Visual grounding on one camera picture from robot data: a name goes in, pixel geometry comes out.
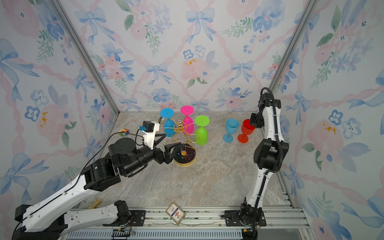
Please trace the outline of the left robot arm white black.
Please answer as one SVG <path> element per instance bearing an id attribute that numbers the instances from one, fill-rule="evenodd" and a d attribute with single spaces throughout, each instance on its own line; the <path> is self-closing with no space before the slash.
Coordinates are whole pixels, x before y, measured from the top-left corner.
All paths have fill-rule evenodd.
<path id="1" fill-rule="evenodd" d="M 181 152 L 182 144 L 157 147 L 165 134 L 155 134 L 159 139 L 152 146 L 137 148 L 136 141 L 121 138 L 109 146 L 109 152 L 85 167 L 82 172 L 62 189 L 35 205 L 17 207 L 15 220 L 19 226 L 13 232 L 14 240 L 57 240 L 71 232 L 95 225 L 106 227 L 127 226 L 132 213 L 125 201 L 119 200 L 106 207 L 92 210 L 73 210 L 73 206 L 107 188 L 131 178 L 144 170 L 149 162 L 172 162 Z"/>

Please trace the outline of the light blue wine glass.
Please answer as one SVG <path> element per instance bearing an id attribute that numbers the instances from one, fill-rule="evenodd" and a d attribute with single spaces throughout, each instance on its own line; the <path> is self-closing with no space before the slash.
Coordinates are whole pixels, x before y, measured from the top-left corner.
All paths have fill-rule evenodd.
<path id="1" fill-rule="evenodd" d="M 233 134 L 237 131 L 240 123 L 236 119 L 228 119 L 226 121 L 226 134 L 223 136 L 223 141 L 232 143 L 234 140 Z"/>

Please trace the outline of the cyan wine glass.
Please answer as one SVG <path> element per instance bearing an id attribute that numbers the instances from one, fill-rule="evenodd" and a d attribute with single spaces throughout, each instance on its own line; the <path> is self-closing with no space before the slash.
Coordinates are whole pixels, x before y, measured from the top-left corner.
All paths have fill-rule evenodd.
<path id="1" fill-rule="evenodd" d="M 170 108 L 166 108 L 161 110 L 161 117 L 165 119 L 164 122 L 164 133 L 168 138 L 172 138 L 175 132 L 175 122 L 171 119 L 174 116 L 174 110 Z"/>

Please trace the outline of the red wine glass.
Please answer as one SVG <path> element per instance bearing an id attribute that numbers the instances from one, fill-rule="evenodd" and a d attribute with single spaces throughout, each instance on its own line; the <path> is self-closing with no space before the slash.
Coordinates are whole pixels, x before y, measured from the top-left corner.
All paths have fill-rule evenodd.
<path id="1" fill-rule="evenodd" d="M 250 119 L 244 120 L 241 128 L 242 133 L 238 136 L 238 141 L 243 144 L 247 143 L 249 141 L 249 135 L 251 135 L 254 130 L 255 127 L 251 125 Z"/>

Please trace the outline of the green wine glass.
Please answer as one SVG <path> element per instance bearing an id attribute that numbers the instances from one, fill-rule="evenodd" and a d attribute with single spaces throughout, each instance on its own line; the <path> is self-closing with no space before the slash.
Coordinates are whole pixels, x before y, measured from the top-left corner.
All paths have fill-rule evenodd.
<path id="1" fill-rule="evenodd" d="M 207 116 L 198 116 L 195 119 L 195 124 L 198 128 L 195 131 L 195 142 L 197 145 L 203 146 L 208 142 L 208 131 L 205 128 L 210 123 Z"/>

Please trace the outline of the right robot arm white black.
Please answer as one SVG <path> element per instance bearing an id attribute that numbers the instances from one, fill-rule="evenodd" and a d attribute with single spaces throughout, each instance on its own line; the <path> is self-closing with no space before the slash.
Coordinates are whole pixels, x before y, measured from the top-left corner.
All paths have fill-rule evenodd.
<path id="1" fill-rule="evenodd" d="M 250 125 L 264 128 L 264 139 L 254 153 L 257 165 L 255 181 L 250 192 L 237 211 L 225 211 L 221 216 L 227 227 L 242 227 L 244 240 L 256 240 L 258 229 L 267 225 L 263 212 L 264 195 L 273 174 L 280 171 L 284 157 L 289 150 L 280 125 L 281 101 L 275 99 L 269 88 L 262 88 L 258 111 L 250 118 Z"/>

